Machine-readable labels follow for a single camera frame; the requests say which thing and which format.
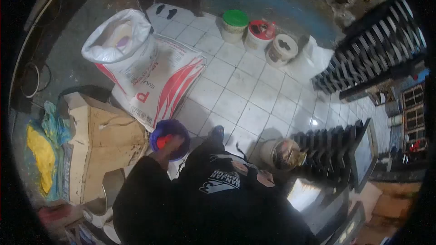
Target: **metal rack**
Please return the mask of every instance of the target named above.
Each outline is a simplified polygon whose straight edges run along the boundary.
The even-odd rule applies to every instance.
[[[328,68],[312,78],[315,90],[331,94],[368,88],[421,60],[427,44],[406,0],[388,0],[383,8],[387,11],[377,22],[347,37],[335,50]]]

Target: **plastic bag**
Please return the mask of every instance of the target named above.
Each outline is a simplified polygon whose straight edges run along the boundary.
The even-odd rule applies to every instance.
[[[157,57],[156,41],[145,14],[126,9],[101,24],[85,41],[82,56],[95,65],[123,93],[132,98]]]
[[[163,35],[154,35],[158,56],[144,77],[133,98],[114,86],[115,105],[135,117],[149,132],[156,123],[170,119],[176,107],[195,79],[206,67],[206,59],[199,51]]]
[[[323,72],[330,62],[334,51],[319,47],[312,36],[301,53],[286,66],[285,72],[302,85],[310,84],[310,79]]]

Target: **plastic container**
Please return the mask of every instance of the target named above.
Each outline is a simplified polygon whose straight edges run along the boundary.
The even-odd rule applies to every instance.
[[[170,155],[170,162],[180,160],[189,151],[189,145],[191,140],[189,139],[188,130],[176,119],[161,120],[156,124],[156,129],[150,134],[150,146],[153,151],[158,151],[157,139],[160,137],[165,137],[168,134],[181,135],[184,137],[185,141]]]
[[[283,141],[283,139],[273,139],[266,141],[260,148],[260,159],[269,166],[275,168],[273,161],[275,148]]]
[[[388,118],[388,127],[399,126],[403,124],[403,115],[396,115]]]
[[[247,15],[239,10],[228,10],[223,16],[221,36],[228,43],[236,43],[241,40],[244,30],[248,25]]]
[[[266,21],[255,20],[248,25],[247,37],[244,47],[248,52],[265,51],[268,44],[274,39],[275,28],[273,24]]]
[[[275,68],[286,65],[290,59],[297,56],[297,43],[286,34],[277,35],[272,44],[265,57],[266,62]]]

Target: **red object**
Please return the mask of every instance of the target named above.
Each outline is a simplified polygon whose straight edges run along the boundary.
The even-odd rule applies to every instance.
[[[162,136],[162,137],[158,138],[158,139],[156,140],[157,148],[161,150],[163,147],[165,147],[165,145],[166,145],[168,142],[171,141],[172,138],[173,138],[173,135],[172,135],[172,134],[168,134],[168,135],[165,136],[165,137]]]
[[[248,30],[257,38],[262,40],[272,40],[275,37],[275,27],[271,23],[263,20],[251,21],[248,25]]]
[[[412,152],[415,152],[419,148],[419,143],[421,142],[420,139],[418,139],[410,148],[409,150]]]

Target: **white lid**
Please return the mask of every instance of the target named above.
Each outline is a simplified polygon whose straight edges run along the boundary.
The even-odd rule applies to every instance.
[[[293,58],[298,53],[297,43],[286,34],[279,34],[275,37],[274,47],[282,55],[283,60]]]

